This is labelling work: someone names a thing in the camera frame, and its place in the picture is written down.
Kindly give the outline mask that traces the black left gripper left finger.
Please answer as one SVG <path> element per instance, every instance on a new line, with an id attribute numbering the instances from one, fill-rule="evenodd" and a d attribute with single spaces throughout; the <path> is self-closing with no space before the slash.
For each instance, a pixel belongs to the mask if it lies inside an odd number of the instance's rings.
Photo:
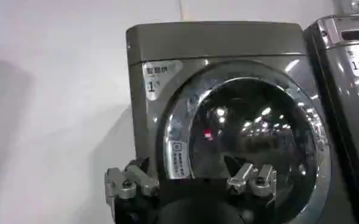
<path id="1" fill-rule="evenodd" d="M 158 179 L 148 175 L 149 158 L 131 160 L 104 175 L 105 202 L 113 219 L 151 219 L 159 203 Z"/>

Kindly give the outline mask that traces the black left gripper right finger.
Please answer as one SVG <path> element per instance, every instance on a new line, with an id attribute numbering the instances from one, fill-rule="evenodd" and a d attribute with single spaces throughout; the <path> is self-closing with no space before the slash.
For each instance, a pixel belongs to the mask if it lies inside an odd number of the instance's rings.
<path id="1" fill-rule="evenodd" d="M 224 157 L 230 174 L 226 179 L 227 193 L 240 203 L 269 206 L 276 200 L 276 170 L 270 164 L 260 168 L 249 161 L 238 161 L 231 156 Z"/>

